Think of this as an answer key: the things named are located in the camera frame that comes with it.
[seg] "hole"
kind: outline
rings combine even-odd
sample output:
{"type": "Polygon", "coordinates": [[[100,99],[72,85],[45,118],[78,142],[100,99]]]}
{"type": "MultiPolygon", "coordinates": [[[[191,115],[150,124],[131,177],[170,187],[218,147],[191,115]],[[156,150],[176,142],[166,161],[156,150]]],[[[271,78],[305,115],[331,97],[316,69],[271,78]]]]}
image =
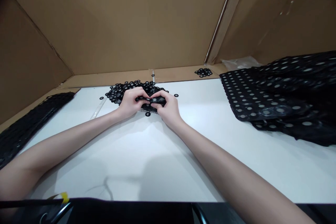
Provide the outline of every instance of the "hole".
{"type": "Polygon", "coordinates": [[[311,122],[303,122],[302,125],[304,125],[304,126],[311,126],[313,124],[311,122]]]}

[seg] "hand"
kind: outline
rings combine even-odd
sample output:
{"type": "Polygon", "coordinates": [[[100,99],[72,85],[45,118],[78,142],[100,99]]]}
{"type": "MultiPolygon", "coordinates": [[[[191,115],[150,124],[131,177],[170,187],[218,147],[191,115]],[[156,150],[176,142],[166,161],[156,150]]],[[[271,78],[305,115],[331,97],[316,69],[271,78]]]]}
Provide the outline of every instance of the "hand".
{"type": "Polygon", "coordinates": [[[138,96],[149,98],[148,94],[144,91],[142,87],[136,87],[125,91],[122,102],[119,108],[117,108],[117,111],[119,112],[122,120],[134,115],[137,111],[141,109],[141,106],[143,104],[150,103],[146,100],[140,100],[136,102],[135,98],[137,98],[138,96]]]}
{"type": "Polygon", "coordinates": [[[163,121],[171,128],[174,124],[183,122],[180,116],[177,99],[164,90],[156,92],[150,98],[152,99],[158,96],[162,96],[166,99],[167,103],[165,106],[162,107],[162,105],[158,103],[152,103],[151,106],[157,109],[157,113],[162,117],[163,121]]]}

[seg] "cardboard panel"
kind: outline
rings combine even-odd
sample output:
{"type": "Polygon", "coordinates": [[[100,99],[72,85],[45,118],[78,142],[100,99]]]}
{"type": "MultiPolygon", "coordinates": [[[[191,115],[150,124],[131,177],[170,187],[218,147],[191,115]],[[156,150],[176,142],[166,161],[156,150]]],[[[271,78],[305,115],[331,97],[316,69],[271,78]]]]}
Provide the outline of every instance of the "cardboard panel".
{"type": "Polygon", "coordinates": [[[1,124],[0,125],[0,133],[2,131],[4,131],[5,129],[7,129],[10,125],[12,125],[13,123],[15,123],[17,120],[19,120],[21,117],[23,117],[24,115],[26,115],[30,110],[32,110],[33,108],[35,108],[41,102],[43,102],[48,96],[55,95],[55,94],[58,94],[58,93],[67,93],[67,92],[77,93],[79,90],[80,90],[79,88],[73,88],[73,89],[60,89],[60,90],[53,89],[53,90],[49,91],[48,93],[46,93],[45,95],[43,95],[42,97],[40,97],[39,99],[37,99],[36,101],[34,101],[33,103],[31,103],[27,107],[25,107],[24,109],[22,109],[16,115],[14,115],[13,117],[9,118],[3,124],[1,124]]]}
{"type": "Polygon", "coordinates": [[[217,64],[214,64],[214,65],[208,65],[206,67],[210,68],[212,72],[215,72],[218,75],[226,73],[228,71],[226,66],[222,63],[217,63],[217,64]]]}
{"type": "Polygon", "coordinates": [[[336,49],[336,1],[288,0],[254,52],[266,64],[288,55],[336,49]]]}
{"type": "Polygon", "coordinates": [[[225,0],[18,0],[75,75],[203,64],[225,0]]]}
{"type": "Polygon", "coordinates": [[[179,68],[165,68],[165,69],[155,69],[155,82],[177,82],[177,81],[193,81],[202,79],[216,79],[219,78],[218,74],[212,71],[212,75],[200,78],[199,75],[195,73],[200,68],[208,68],[204,65],[198,66],[185,66],[179,68]]]}
{"type": "Polygon", "coordinates": [[[0,123],[71,76],[15,0],[0,1],[0,123]]]}
{"type": "Polygon", "coordinates": [[[141,70],[130,72],[98,73],[90,75],[75,75],[64,82],[58,88],[75,88],[88,86],[111,86],[125,81],[140,80],[141,82],[152,81],[153,70],[141,70]]]}
{"type": "Polygon", "coordinates": [[[220,47],[220,59],[254,56],[287,0],[240,0],[220,47]]]}

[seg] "forearm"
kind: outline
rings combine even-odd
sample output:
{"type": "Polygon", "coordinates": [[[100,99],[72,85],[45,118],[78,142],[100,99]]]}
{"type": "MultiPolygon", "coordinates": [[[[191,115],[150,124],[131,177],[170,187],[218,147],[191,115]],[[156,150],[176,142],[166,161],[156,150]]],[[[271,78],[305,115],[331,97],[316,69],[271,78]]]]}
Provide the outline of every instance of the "forearm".
{"type": "Polygon", "coordinates": [[[32,146],[0,171],[0,200],[24,198],[45,172],[122,119],[115,110],[32,146]]]}
{"type": "Polygon", "coordinates": [[[313,223],[294,203],[185,122],[171,126],[247,223],[313,223]]]}

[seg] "yellow tape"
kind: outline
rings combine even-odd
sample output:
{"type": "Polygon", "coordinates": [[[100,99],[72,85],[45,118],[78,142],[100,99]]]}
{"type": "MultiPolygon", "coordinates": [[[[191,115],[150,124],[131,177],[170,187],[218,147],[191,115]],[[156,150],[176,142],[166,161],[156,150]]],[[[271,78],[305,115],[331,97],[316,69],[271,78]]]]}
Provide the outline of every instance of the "yellow tape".
{"type": "Polygon", "coordinates": [[[61,197],[63,199],[62,204],[66,204],[66,203],[69,202],[68,194],[66,192],[61,192],[60,195],[61,195],[61,197]]]}

